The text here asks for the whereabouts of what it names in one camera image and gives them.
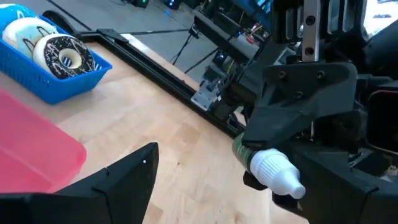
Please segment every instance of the donut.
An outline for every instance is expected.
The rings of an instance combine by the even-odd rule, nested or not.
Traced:
[[[36,17],[17,19],[2,33],[2,39],[26,57],[32,58],[33,49],[41,38],[56,34],[57,28]]]
[[[19,4],[0,4],[0,31],[2,32],[8,24],[24,17],[35,17],[36,13]]]
[[[41,38],[35,46],[33,60],[59,79],[92,72],[93,55],[86,45],[66,34],[50,34]]]

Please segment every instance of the blue basket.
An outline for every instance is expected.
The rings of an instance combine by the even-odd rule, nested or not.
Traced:
[[[59,33],[67,34],[47,18],[40,18],[56,26]],[[93,89],[112,68],[109,62],[93,51],[91,53],[96,63],[95,71],[60,80],[0,39],[0,70],[46,103],[56,104]]]

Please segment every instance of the screw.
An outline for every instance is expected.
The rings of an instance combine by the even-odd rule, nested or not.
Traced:
[[[318,79],[322,79],[323,77],[325,77],[325,72],[323,72],[323,71],[318,71],[318,72],[317,72],[317,78],[318,78]]]
[[[296,92],[296,99],[301,99],[301,98],[303,98],[303,93],[302,92],[300,92],[300,91],[298,91],[298,92]]]
[[[313,55],[313,48],[312,47],[307,47],[305,49],[305,55]]]
[[[305,23],[306,23],[306,25],[308,25],[308,26],[312,26],[314,23],[315,23],[315,16],[308,16],[306,19],[305,19]]]
[[[285,77],[286,77],[286,73],[284,71],[280,71],[279,78],[285,78]]]

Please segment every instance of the pink tray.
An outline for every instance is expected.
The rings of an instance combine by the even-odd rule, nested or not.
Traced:
[[[0,193],[53,193],[86,160],[83,145],[0,89]]]

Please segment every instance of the wooden table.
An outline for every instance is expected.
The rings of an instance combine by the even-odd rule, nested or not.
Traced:
[[[193,88],[198,83],[133,36],[132,45]],[[98,86],[50,106],[0,74],[0,88],[82,142],[87,160],[78,181],[148,142],[158,142],[159,170],[144,223],[306,223],[273,205],[270,192],[242,183],[232,139],[100,44],[89,46],[113,64]]]

